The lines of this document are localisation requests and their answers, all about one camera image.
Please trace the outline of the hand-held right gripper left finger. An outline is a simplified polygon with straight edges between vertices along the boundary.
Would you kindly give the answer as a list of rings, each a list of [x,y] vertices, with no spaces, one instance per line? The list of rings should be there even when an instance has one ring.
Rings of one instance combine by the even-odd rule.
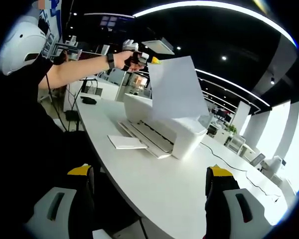
[[[91,170],[90,165],[70,170],[57,187],[38,200],[32,217],[24,224],[34,239],[92,238]]]

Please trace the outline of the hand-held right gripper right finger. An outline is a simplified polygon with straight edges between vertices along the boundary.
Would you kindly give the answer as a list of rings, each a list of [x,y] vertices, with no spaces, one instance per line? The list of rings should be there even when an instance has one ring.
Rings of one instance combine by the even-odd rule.
[[[228,170],[207,168],[205,195],[206,239],[262,239],[271,230],[264,206]]]

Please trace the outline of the person's left hand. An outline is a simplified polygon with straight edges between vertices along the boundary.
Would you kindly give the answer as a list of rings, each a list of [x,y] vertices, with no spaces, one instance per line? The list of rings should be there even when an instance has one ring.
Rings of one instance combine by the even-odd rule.
[[[123,71],[127,71],[127,72],[137,72],[139,70],[142,70],[144,68],[144,66],[141,66],[136,63],[131,63],[130,67],[127,70],[124,70],[125,61],[128,60],[130,57],[132,57],[132,55],[133,55],[133,52],[131,52],[131,51],[123,51],[123,52],[114,54],[115,67],[118,69],[121,69]]]

